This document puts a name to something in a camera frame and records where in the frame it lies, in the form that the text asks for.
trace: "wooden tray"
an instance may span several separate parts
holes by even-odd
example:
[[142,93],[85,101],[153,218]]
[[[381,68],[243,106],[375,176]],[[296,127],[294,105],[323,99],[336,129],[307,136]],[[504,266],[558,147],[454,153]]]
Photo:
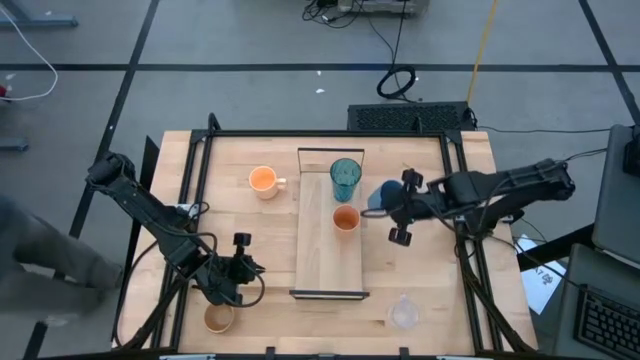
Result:
[[[362,223],[349,240],[336,238],[333,211],[342,205],[334,200],[329,173],[300,174],[300,209],[295,288],[296,299],[362,300]],[[360,210],[357,186],[351,206]]]

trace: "orange cup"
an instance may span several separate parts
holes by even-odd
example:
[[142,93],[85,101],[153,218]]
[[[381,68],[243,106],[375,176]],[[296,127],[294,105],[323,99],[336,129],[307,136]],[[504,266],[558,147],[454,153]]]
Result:
[[229,329],[235,318],[233,308],[227,304],[209,305],[204,312],[204,325],[214,334],[220,334]]
[[333,211],[333,228],[340,239],[350,239],[360,227],[360,212],[349,204],[338,206]]
[[249,174],[249,185],[261,199],[271,199],[278,190],[287,186],[287,179],[278,179],[276,172],[268,166],[258,166]]

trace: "concrete floor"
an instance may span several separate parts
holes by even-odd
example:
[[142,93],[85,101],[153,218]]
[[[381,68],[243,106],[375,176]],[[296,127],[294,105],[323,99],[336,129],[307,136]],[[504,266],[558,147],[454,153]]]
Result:
[[[250,66],[242,71],[215,71],[222,67],[204,72],[137,71],[122,112],[115,116],[117,127],[109,129],[108,119],[118,115],[112,112],[125,78],[123,70],[151,0],[23,3],[39,14],[72,13],[80,26],[26,31],[43,56],[67,64],[69,71],[60,72],[58,87],[49,97],[0,104],[0,134],[27,136],[31,145],[26,153],[0,153],[0,191],[64,231],[71,225],[86,169],[105,130],[115,131],[111,149],[139,164],[146,135],[159,144],[166,130],[204,127],[211,111],[225,129],[344,129],[349,104],[383,102],[375,86],[384,71],[316,72],[324,63],[389,62],[388,49],[364,18],[335,30],[301,21],[306,4],[302,1],[160,0],[140,64],[320,65],[308,66],[307,71],[253,71]],[[617,62],[640,64],[633,35],[640,31],[635,16],[640,3],[588,3]],[[426,17],[405,22],[398,62],[472,64],[490,6],[490,0],[432,0]],[[374,23],[390,42],[395,41],[397,18],[376,17]],[[49,72],[28,71],[35,69],[29,64],[37,63],[15,32],[0,31],[0,84],[10,84],[13,96],[48,88]],[[484,63],[607,64],[577,0],[502,1]],[[10,74],[15,76],[6,80]],[[466,97],[471,72],[429,71],[419,72],[418,77],[410,98],[456,101]],[[631,91],[640,92],[639,73],[625,73],[624,78]],[[317,94],[317,89],[325,92]],[[579,130],[633,124],[610,72],[481,72],[471,107],[480,125],[500,129]],[[601,148],[607,139],[605,133],[490,136],[500,169]],[[603,160],[595,156],[573,161],[570,172],[577,191],[571,200],[534,204],[526,218],[549,239],[591,222]],[[80,238],[124,263],[130,223],[114,203],[98,195]],[[521,224],[514,226],[514,232],[534,235]],[[49,329],[40,356],[109,349],[115,303],[114,296],[92,316]],[[543,349],[548,349],[553,333],[553,311],[554,302],[534,319]],[[2,316],[0,325],[11,329],[0,339],[0,358],[22,357],[33,322]]]

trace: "yellow cable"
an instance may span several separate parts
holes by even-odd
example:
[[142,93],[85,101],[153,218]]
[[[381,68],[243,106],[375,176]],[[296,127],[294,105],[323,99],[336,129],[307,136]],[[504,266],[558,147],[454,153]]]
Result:
[[489,13],[489,20],[487,20],[487,24],[484,26],[484,31],[482,32],[482,42],[480,43],[480,50],[478,50],[478,57],[476,58],[476,63],[473,65],[473,75],[471,75],[471,84],[469,84],[469,92],[467,93],[467,104],[471,104],[471,95],[473,95],[473,86],[476,83],[476,76],[478,75],[478,65],[482,61],[482,53],[484,52],[485,45],[487,45],[487,39],[489,38],[489,31],[491,30],[491,24],[493,23],[493,16],[496,14],[497,7],[498,7],[498,0],[493,0],[493,4],[491,5],[491,12]]

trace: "white cable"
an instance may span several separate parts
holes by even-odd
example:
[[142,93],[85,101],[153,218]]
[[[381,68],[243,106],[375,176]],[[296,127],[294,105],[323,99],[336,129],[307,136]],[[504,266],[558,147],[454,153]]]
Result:
[[16,23],[13,22],[13,19],[11,19],[11,16],[9,16],[9,14],[7,14],[7,12],[4,11],[4,9],[2,7],[0,7],[0,11],[2,11],[4,16],[6,16],[7,19],[9,19],[9,22],[16,29],[16,31],[18,32],[18,35],[20,35],[20,37],[22,38],[24,43],[27,44],[29,49],[31,49],[36,55],[38,55],[40,60],[42,60],[45,64],[47,64],[47,66],[51,69],[51,71],[53,71],[53,75],[55,76],[55,78],[53,79],[53,84],[51,84],[51,87],[45,93],[42,93],[42,94],[39,94],[39,95],[25,96],[25,97],[21,97],[21,98],[0,97],[0,100],[24,101],[24,100],[38,99],[38,98],[45,97],[45,96],[51,94],[53,89],[56,87],[56,84],[58,84],[58,72],[56,71],[56,69],[53,68],[53,66],[51,66],[51,64],[49,64],[49,62],[42,55],[40,55],[38,50],[36,50],[33,46],[31,46],[31,43],[29,43],[29,41],[24,37],[24,35],[22,35],[22,31],[20,31],[20,29],[18,28],[18,25],[16,25]]

